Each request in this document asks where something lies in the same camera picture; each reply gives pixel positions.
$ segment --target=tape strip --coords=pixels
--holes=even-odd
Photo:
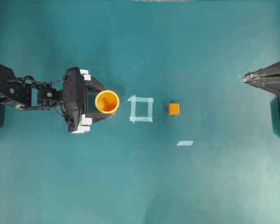
[[[136,95],[133,95],[127,101],[131,102],[131,115],[130,115],[131,122],[133,122],[134,124],[136,121],[153,122],[154,98],[143,98],[143,97],[136,97]],[[136,102],[148,103],[147,117],[136,117]]]
[[[191,146],[194,141],[179,141],[177,146]]]

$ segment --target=robotic arm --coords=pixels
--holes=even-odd
[[[53,85],[63,82],[63,89]],[[32,89],[37,89],[37,104],[31,105]],[[88,112],[88,93],[106,90],[87,70],[71,68],[62,80],[38,82],[32,76],[15,77],[13,71],[0,64],[0,127],[3,125],[4,106],[13,106],[20,111],[50,110],[60,106],[70,133],[90,131],[90,125],[110,117],[110,114]]]

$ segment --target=black cable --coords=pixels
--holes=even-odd
[[[29,77],[24,77],[24,78],[12,78],[12,79],[0,79],[0,82],[18,82],[18,81],[30,81],[32,83],[35,83],[35,84],[56,84],[56,83],[61,83],[61,82],[68,82],[68,80],[57,80],[57,81],[54,81],[54,82],[38,82],[38,81],[35,81]]]
[[[63,117],[64,118],[64,116],[53,106],[53,109],[58,113],[58,115],[60,116],[60,117]]]

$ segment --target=teal mat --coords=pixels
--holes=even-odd
[[[278,60],[280,0],[1,0],[1,64],[89,69],[121,104],[82,135],[7,108],[0,224],[280,224],[276,101],[239,78]],[[132,95],[154,98],[153,123],[129,120]]]

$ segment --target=small orange block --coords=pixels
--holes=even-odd
[[[179,104],[169,104],[169,115],[179,115]]]

